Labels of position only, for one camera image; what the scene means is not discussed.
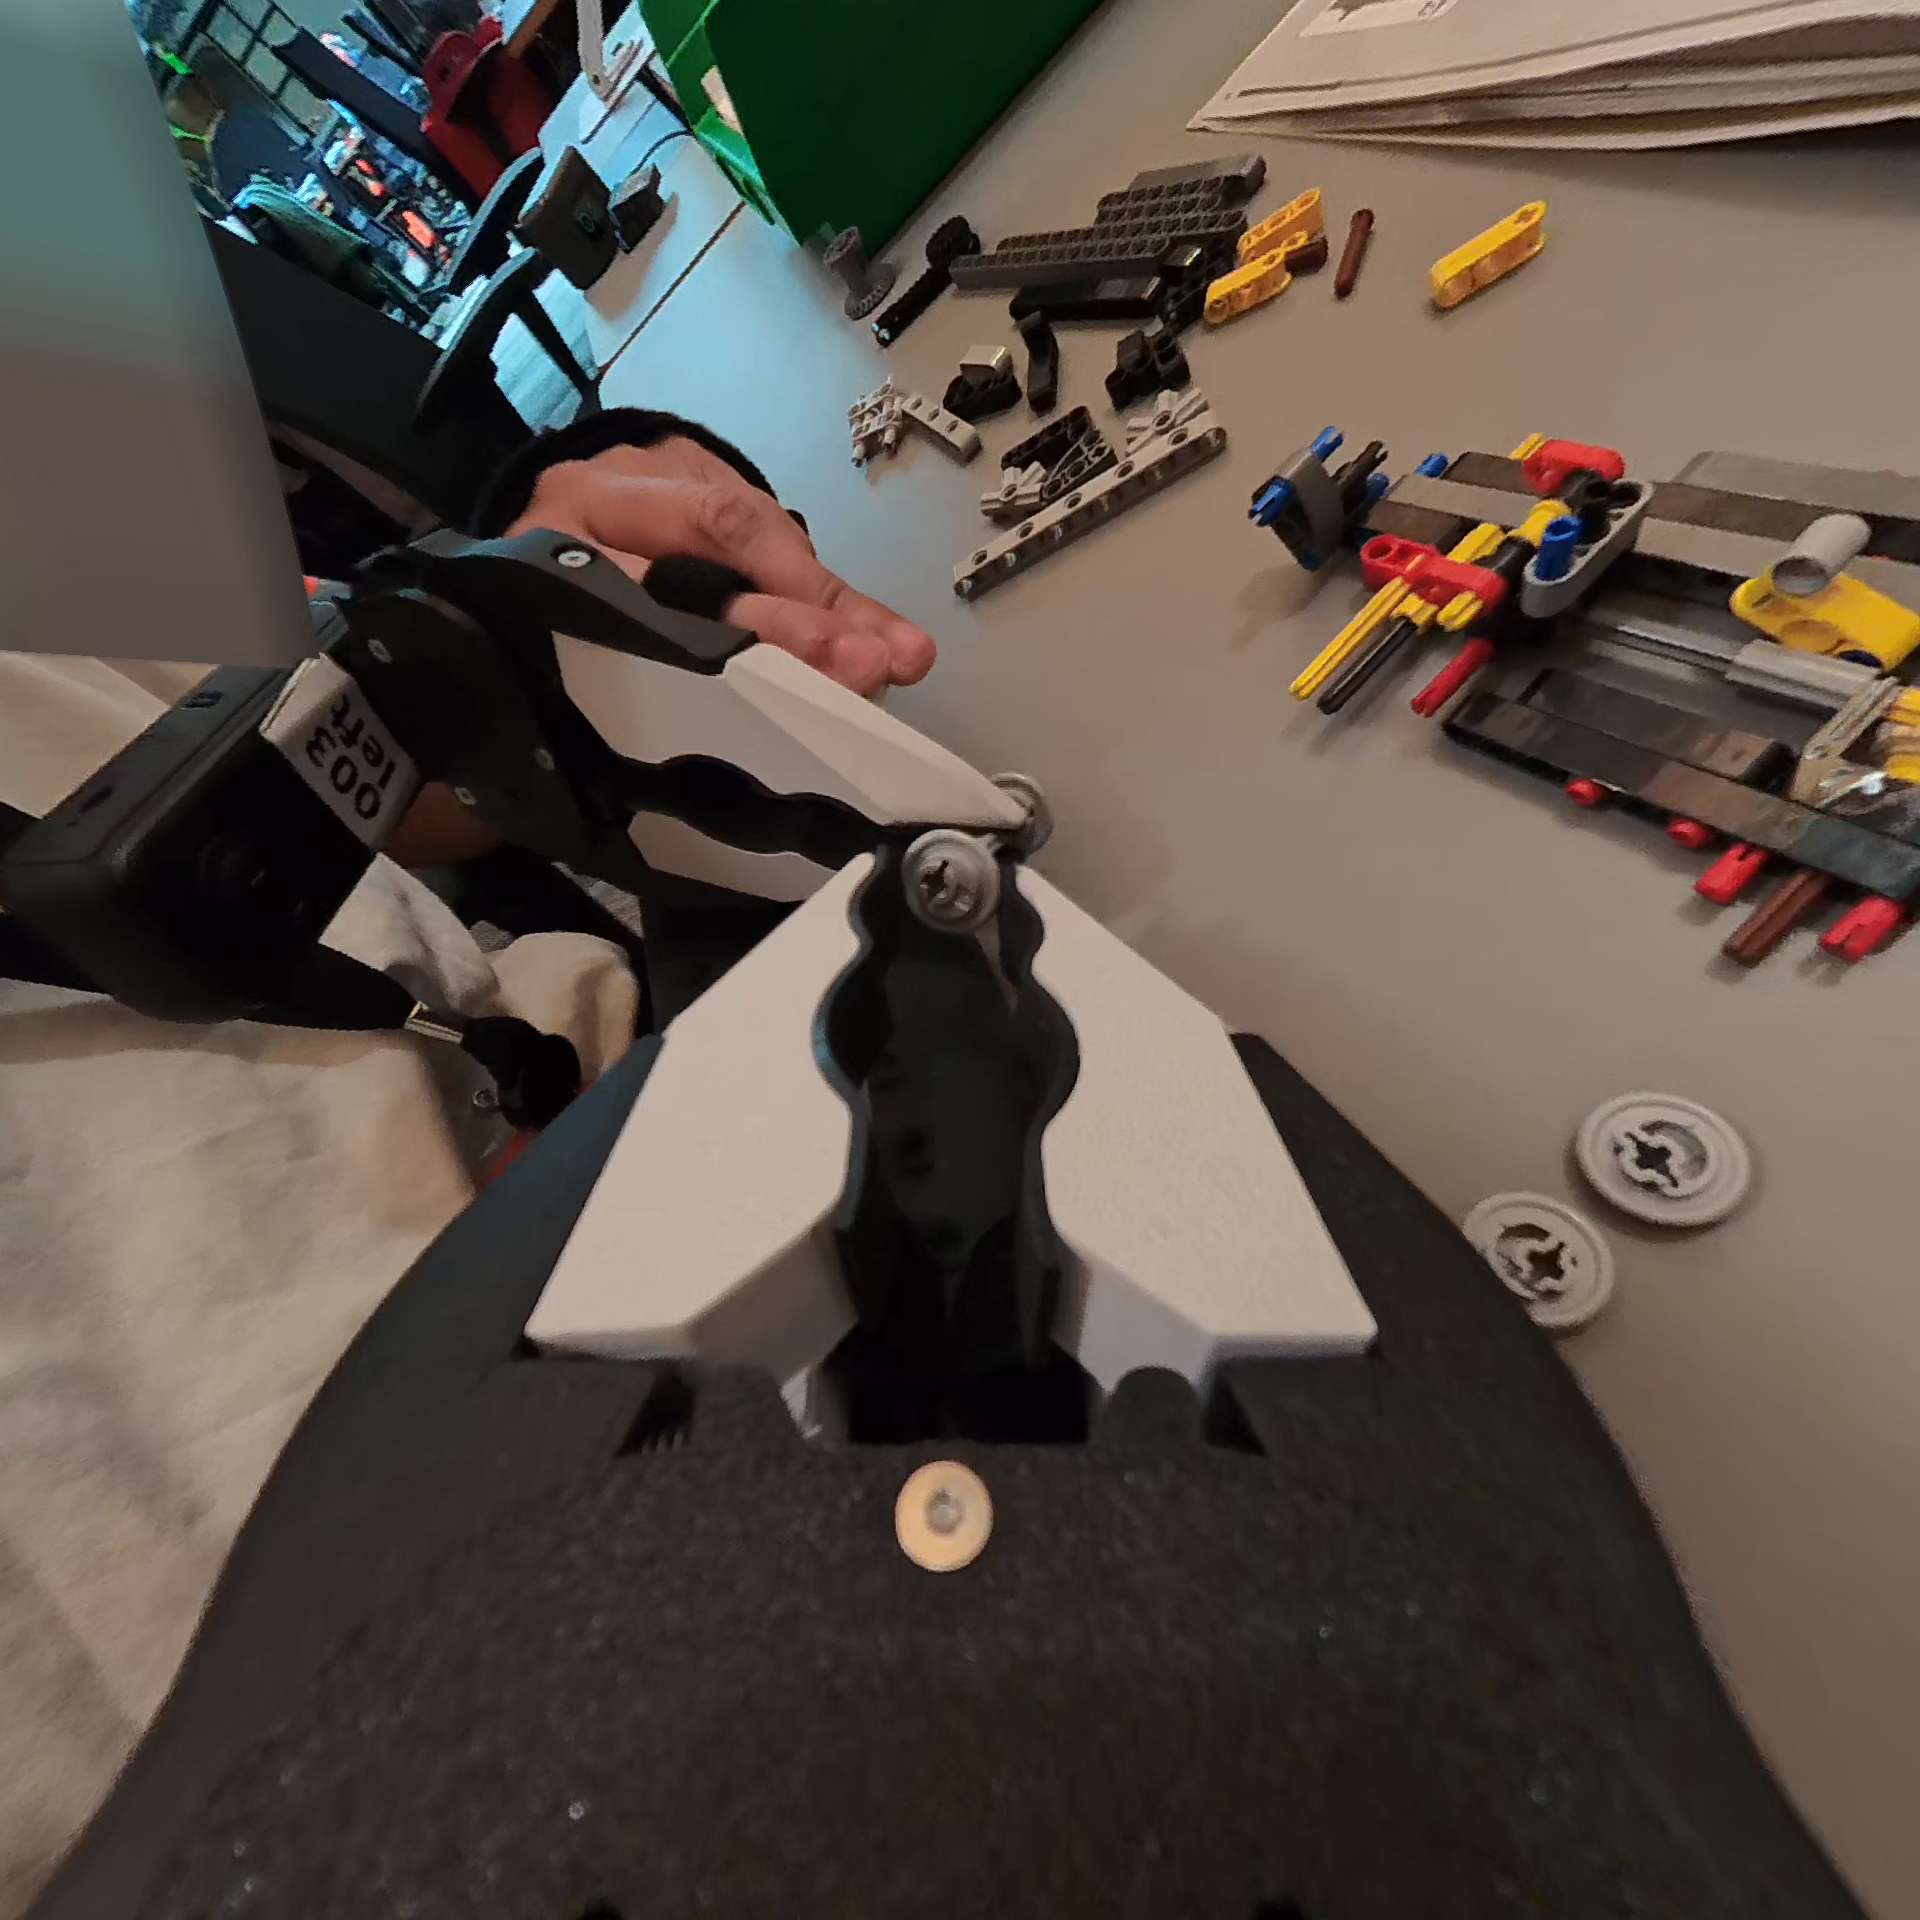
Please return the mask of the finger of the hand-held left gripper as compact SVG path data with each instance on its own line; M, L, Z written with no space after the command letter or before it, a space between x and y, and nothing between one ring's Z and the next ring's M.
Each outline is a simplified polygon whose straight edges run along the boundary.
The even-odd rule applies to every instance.
M628 823L648 871L778 905L812 898L846 864L897 834L895 823L837 803L737 803L708 808L695 821L640 808Z
M554 639L560 683L624 761L725 765L769 795L853 808L872 826L1018 832L1028 804L943 745L774 644L716 672Z

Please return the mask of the person's left hand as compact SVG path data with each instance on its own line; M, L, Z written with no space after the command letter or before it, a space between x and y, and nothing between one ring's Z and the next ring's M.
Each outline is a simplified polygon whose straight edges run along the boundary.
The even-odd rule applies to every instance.
M477 537L546 530L613 559L662 608L727 621L864 697L913 685L936 648L850 588L737 448L644 407L541 432L492 477Z

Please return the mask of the white printed shirt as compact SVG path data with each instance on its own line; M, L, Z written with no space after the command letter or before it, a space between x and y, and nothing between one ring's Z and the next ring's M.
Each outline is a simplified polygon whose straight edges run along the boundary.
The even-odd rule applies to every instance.
M1 991L1 1884L176 1680L306 1403L506 1143L452 1044Z

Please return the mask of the dark grey lego hub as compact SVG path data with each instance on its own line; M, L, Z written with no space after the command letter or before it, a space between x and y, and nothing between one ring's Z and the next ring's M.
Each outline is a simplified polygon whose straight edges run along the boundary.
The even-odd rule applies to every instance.
M837 282L850 322L876 317L888 304L897 282L895 263L872 256L854 225L826 239L822 268Z

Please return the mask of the green plastic bin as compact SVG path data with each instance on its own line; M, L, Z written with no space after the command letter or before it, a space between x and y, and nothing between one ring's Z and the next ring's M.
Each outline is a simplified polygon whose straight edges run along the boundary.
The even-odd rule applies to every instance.
M641 2L712 163L799 248L905 229L1095 2Z

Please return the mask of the lego instruction booklet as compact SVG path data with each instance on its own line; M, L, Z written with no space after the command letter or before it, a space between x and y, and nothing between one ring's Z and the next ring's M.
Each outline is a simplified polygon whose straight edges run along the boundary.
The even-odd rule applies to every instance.
M1631 153L1914 115L1914 2L1322 2L1188 130Z

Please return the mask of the small black blue lego assembly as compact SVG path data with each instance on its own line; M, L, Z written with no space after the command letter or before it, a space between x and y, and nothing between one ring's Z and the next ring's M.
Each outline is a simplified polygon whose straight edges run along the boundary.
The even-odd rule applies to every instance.
M1302 572L1327 565L1388 489L1384 444L1364 442L1340 461L1341 442L1340 431L1321 431L1254 489L1245 513Z

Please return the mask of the yellow lego connector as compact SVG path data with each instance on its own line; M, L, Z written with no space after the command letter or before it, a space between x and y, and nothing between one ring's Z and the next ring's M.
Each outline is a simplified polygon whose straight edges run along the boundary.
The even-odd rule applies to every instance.
M1544 248L1542 200L1525 201L1428 268L1428 304L1448 314L1528 266Z

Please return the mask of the pile of lego pieces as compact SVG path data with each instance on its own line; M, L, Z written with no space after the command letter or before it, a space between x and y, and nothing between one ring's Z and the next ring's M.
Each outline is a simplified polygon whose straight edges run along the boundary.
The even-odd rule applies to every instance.
M1018 404L1034 418L977 504L989 536L952 567L960 601L1007 585L1225 452L1185 333L1247 317L1327 266L1322 194L1309 188L1252 221L1262 184L1260 155L1166 168L1102 196L1089 225L992 248L950 218L928 239L922 272L868 321L876 345L892 348L945 293L1010 298L1022 365L1006 348L975 348L942 399L882 380L847 409L854 466L893 451L905 431L966 465L982 420Z

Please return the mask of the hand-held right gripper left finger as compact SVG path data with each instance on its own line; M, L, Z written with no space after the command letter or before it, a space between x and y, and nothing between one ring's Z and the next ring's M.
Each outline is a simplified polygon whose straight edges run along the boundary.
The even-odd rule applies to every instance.
M832 1220L854 1115L821 1018L876 875L853 858L671 1018L524 1325L541 1354L794 1381L853 1330Z

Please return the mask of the white desk mount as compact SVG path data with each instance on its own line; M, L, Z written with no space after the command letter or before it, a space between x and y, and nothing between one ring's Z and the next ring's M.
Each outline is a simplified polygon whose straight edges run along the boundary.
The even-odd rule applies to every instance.
M581 75L598 106L613 107L654 52L640 2L574 2Z

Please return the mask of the black office chair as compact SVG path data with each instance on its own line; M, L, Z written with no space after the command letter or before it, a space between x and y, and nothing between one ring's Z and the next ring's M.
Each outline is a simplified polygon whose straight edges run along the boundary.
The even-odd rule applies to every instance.
M568 348L546 314L536 289L552 272L534 249L519 244L516 225L544 177L544 155L527 151L512 160L470 215L455 248L442 289L465 307L441 333L439 359L414 411L414 428L429 435L455 416L477 409L476 394L495 384L494 348L506 322L519 322L546 362L578 394L581 416L598 409L598 376Z

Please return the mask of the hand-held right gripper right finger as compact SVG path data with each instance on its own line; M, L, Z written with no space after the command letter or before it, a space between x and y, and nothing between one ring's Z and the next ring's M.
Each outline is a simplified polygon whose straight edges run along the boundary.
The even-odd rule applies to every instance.
M1226 1026L1047 879L1012 885L1073 1050L1040 1129L1068 1354L1093 1379L1364 1354L1376 1319Z

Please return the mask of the partly built lego chassis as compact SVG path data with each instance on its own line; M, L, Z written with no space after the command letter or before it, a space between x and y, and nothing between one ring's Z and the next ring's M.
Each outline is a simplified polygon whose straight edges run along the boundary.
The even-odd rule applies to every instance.
M1410 712L1694 852L1697 898L1748 901L1742 969L1824 911L1838 965L1914 923L1914 475L1709 451L1649 483L1528 436L1388 475L1335 560L1366 599L1294 699L1433 653Z

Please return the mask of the white office desk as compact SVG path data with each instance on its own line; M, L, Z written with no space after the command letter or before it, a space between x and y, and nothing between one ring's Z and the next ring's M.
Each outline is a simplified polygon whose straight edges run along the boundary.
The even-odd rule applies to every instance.
M662 219L632 253L616 253L609 272L588 293L574 290L550 272L536 295L567 337L568 348L597 372L637 343L692 268L742 211L741 196L708 151L682 128L679 116L648 89L656 77L644 65L621 99L605 107L576 77L541 128L544 172L567 147L581 149L608 189L616 189L647 160L662 179ZM506 322L495 362L534 345L519 322Z

